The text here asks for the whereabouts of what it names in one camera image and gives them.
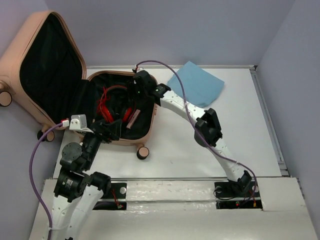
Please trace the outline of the red and black headphones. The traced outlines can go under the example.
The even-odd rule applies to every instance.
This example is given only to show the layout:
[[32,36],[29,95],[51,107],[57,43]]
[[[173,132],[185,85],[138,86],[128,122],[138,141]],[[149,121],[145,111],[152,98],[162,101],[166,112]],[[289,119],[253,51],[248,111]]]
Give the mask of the red and black headphones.
[[128,123],[136,111],[136,102],[130,97],[128,88],[123,85],[103,87],[98,100],[97,114],[102,115],[107,123],[121,120]]

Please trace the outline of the light blue cloth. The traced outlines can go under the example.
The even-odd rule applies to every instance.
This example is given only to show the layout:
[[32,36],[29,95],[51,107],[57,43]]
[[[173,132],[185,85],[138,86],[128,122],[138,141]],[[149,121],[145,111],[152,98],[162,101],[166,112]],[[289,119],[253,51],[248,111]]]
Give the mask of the light blue cloth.
[[224,85],[224,81],[191,61],[184,64],[167,82],[167,86],[177,95],[183,97],[184,91],[186,100],[199,108],[212,104],[220,96]]

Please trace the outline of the pink hard-shell suitcase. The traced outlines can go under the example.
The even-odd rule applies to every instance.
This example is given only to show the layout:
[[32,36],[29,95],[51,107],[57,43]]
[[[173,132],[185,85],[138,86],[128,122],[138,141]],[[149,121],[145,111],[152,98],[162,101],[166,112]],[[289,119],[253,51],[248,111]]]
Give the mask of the pink hard-shell suitcase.
[[[32,13],[24,22],[0,60],[1,93],[10,94],[28,111],[42,129],[72,115],[86,115],[87,126],[104,120],[97,114],[103,87],[127,87],[129,71],[102,70],[87,75],[85,61],[62,16],[55,11]],[[146,99],[133,99],[140,114],[131,127],[122,122],[121,137],[111,143],[136,146],[139,159],[146,159],[146,147],[157,107]]]

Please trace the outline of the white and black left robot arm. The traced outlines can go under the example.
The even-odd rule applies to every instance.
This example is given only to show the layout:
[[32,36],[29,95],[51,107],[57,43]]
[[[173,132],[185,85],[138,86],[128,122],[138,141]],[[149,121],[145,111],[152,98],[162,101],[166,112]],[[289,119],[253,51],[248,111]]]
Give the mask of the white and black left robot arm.
[[118,209],[122,209],[123,205],[117,199],[110,176],[101,172],[86,174],[103,141],[87,126],[86,116],[72,115],[62,125],[71,131],[82,132],[84,137],[81,143],[71,142],[62,149],[48,238],[76,240],[92,210],[108,205],[108,202],[100,201],[102,198],[110,194]]

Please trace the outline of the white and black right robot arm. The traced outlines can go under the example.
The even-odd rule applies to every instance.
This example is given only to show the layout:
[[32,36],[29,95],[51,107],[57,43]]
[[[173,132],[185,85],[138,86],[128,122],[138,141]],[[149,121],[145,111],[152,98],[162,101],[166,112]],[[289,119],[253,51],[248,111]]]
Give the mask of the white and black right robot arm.
[[129,82],[133,97],[152,101],[188,121],[194,130],[194,140],[210,151],[225,172],[234,196],[242,196],[249,190],[254,194],[257,178],[254,172],[236,161],[223,139],[221,124],[216,111],[203,109],[180,97],[167,85],[154,83],[152,76],[145,70],[134,70],[133,80]]

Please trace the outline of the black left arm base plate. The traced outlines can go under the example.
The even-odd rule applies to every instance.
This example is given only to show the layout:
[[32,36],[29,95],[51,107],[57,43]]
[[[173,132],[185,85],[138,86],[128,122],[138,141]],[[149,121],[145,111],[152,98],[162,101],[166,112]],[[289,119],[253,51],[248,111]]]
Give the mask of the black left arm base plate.
[[109,192],[102,196],[95,204],[93,210],[125,211],[127,209],[126,194],[126,182],[112,183]]

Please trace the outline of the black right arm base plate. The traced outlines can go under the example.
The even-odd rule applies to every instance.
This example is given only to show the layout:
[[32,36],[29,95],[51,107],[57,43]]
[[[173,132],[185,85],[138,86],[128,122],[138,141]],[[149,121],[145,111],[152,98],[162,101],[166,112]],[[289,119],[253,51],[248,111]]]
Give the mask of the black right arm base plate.
[[263,209],[259,186],[252,181],[249,187],[241,193],[235,193],[228,181],[214,183],[213,195],[218,210]]

